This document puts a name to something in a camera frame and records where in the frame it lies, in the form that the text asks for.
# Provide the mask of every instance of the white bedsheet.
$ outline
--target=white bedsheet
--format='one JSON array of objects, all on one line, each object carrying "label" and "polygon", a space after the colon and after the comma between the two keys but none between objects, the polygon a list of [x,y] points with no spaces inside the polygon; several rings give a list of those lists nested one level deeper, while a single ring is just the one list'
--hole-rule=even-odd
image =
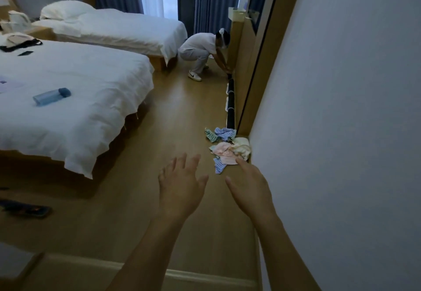
[{"label": "white bedsheet", "polygon": [[56,34],[81,43],[163,56],[167,64],[187,39],[186,27],[180,21],[115,9],[95,10],[64,21],[44,19],[33,24],[51,27]]},{"label": "white bedsheet", "polygon": [[[25,50],[34,52],[17,56]],[[153,89],[146,56],[92,45],[44,41],[0,51],[0,68],[0,81],[23,84],[0,93],[0,150],[64,161],[66,169],[88,178],[125,117]],[[33,96],[62,87],[72,96],[35,105]]]}]

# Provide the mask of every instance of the nightstand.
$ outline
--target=nightstand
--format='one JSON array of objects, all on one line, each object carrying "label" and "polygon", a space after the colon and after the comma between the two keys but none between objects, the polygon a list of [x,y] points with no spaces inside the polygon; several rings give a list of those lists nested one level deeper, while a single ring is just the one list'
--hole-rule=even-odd
[{"label": "nightstand", "polygon": [[57,40],[53,29],[50,27],[33,26],[29,30],[26,30],[25,34],[31,35],[32,37],[37,39]]}]

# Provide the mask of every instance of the white uniform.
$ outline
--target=white uniform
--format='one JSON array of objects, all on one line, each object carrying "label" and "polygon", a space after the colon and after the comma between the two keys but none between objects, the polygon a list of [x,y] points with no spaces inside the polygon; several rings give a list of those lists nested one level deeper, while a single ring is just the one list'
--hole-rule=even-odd
[{"label": "white uniform", "polygon": [[196,61],[191,71],[200,74],[208,61],[209,54],[216,54],[215,41],[215,34],[197,33],[181,45],[178,53],[185,61]]}]

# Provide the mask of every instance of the blue water bottle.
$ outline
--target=blue water bottle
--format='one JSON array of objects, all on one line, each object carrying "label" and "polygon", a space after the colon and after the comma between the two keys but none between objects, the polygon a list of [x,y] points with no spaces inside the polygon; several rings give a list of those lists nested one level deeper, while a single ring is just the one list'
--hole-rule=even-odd
[{"label": "blue water bottle", "polygon": [[70,96],[70,90],[68,90],[67,88],[59,88],[55,91],[47,91],[46,93],[39,94],[37,96],[34,96],[33,98],[38,106],[45,106]]}]

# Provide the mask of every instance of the person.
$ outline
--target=person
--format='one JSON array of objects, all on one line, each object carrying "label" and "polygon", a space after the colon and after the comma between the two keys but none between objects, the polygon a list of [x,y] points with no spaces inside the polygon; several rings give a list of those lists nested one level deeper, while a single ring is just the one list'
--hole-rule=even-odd
[{"label": "person", "polygon": [[[172,159],[162,168],[159,211],[107,291],[160,290],[174,244],[184,222],[197,209],[209,176],[196,178],[200,155]],[[271,192],[259,169],[237,159],[245,181],[225,182],[240,209],[258,233],[272,290],[320,290],[295,250],[276,214]]]},{"label": "person", "polygon": [[202,81],[199,74],[208,69],[206,64],[209,55],[212,55],[218,66],[227,74],[231,74],[231,68],[227,66],[221,48],[226,48],[231,40],[229,32],[221,28],[218,33],[197,33],[189,37],[178,49],[178,54],[185,61],[196,61],[189,70],[188,77],[197,82]]}]

